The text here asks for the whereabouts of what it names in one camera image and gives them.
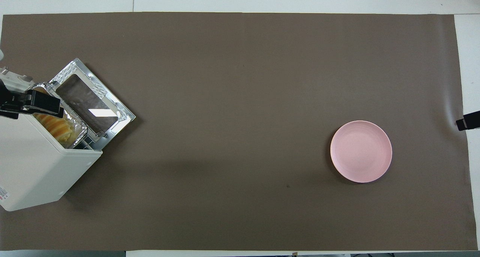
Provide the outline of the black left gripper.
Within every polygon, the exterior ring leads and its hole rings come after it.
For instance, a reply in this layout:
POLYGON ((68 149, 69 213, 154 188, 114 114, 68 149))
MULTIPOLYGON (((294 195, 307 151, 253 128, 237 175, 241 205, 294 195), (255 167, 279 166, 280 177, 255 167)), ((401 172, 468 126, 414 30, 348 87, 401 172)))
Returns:
POLYGON ((27 90, 26 93, 7 89, 0 81, 0 115, 9 119, 18 119, 19 114, 44 114, 63 118, 64 108, 60 106, 60 99, 37 90, 27 90))

